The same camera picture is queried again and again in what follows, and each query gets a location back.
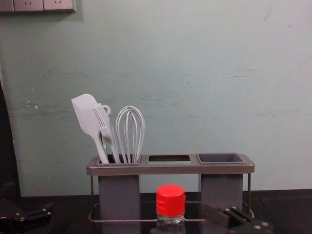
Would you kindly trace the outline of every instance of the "wall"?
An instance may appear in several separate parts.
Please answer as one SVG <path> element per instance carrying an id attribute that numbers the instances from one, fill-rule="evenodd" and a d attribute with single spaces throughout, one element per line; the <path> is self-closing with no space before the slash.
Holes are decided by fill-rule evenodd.
<path id="1" fill-rule="evenodd" d="M 146 154 L 240 152 L 252 189 L 312 188 L 311 41 L 307 0 L 88 0 L 72 15 L 1 17 L 22 195 L 89 192 L 96 149 L 70 102 L 83 93 L 114 117 L 137 106 Z"/>

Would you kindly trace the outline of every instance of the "kitchen utensil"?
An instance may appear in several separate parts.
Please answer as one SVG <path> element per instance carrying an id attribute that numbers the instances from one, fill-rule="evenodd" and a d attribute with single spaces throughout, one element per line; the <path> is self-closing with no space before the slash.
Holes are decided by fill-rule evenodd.
<path id="1" fill-rule="evenodd" d="M 101 103 L 98 103 L 93 110 L 97 115 L 97 119 L 100 125 L 100 132 L 103 138 L 103 141 L 107 141 L 112 149 L 113 157 L 115 163 L 120 163 L 119 154 L 116 148 L 116 138 L 114 130 L 110 124 L 108 114 L 111 112 L 109 106 L 102 106 Z"/>
<path id="2" fill-rule="evenodd" d="M 129 143 L 129 119 L 133 121 L 132 128 L 132 153 Z M 123 124 L 123 135 L 121 136 L 120 128 Z M 127 159 L 128 163 L 137 163 L 141 156 L 141 150 L 144 140 L 145 120 L 141 111 L 133 106 L 122 108 L 116 119 L 116 134 L 119 141 L 119 147 L 122 157 Z"/>
<path id="3" fill-rule="evenodd" d="M 72 99 L 72 104 L 76 112 L 77 119 L 81 129 L 88 134 L 94 141 L 97 147 L 98 155 L 102 163 L 109 163 L 107 155 L 103 149 L 102 142 L 99 138 L 100 129 L 98 118 L 93 111 L 93 107 L 97 101 L 90 94 L 83 94 Z"/>

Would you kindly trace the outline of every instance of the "empty compartment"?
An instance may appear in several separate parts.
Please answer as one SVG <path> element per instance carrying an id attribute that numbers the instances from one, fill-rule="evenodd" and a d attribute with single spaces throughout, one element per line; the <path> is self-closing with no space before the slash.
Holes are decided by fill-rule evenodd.
<path id="1" fill-rule="evenodd" d="M 202 164 L 234 164 L 245 163 L 238 154 L 198 154 Z"/>

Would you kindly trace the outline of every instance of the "white silicone spatula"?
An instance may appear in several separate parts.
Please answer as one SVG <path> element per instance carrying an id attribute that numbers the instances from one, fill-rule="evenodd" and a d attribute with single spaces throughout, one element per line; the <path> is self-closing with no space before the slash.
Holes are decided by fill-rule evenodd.
<path id="1" fill-rule="evenodd" d="M 72 104 L 81 129 L 94 140 L 101 162 L 109 163 L 100 140 L 98 119 L 93 111 L 93 107 L 96 106 L 97 101 L 92 95 L 83 94 L 72 99 Z"/>

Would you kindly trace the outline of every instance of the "metal rod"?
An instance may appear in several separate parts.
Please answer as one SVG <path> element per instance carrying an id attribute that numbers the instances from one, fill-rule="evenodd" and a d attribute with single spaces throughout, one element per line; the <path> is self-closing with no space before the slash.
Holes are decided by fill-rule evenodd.
<path id="1" fill-rule="evenodd" d="M 251 191 L 251 177 L 252 174 L 248 173 L 248 200 L 247 200 L 247 209 L 248 209 L 248 213 L 251 214 L 251 202 L 252 202 L 252 191 Z"/>
<path id="2" fill-rule="evenodd" d="M 93 196 L 94 196 L 94 188 L 93 188 L 93 176 L 90 176 L 91 180 L 91 214 L 92 214 L 92 219 L 94 219 L 94 201 L 93 201 Z M 95 234 L 95 224 L 92 223 L 92 234 Z"/>
<path id="3" fill-rule="evenodd" d="M 95 220 L 92 218 L 92 210 L 89 213 L 88 219 L 93 223 L 134 223 L 134 222 L 140 222 L 140 223 L 155 223 L 157 222 L 157 219 L 110 219 L 110 220 Z M 205 222 L 205 219 L 184 219 L 185 222 Z"/>

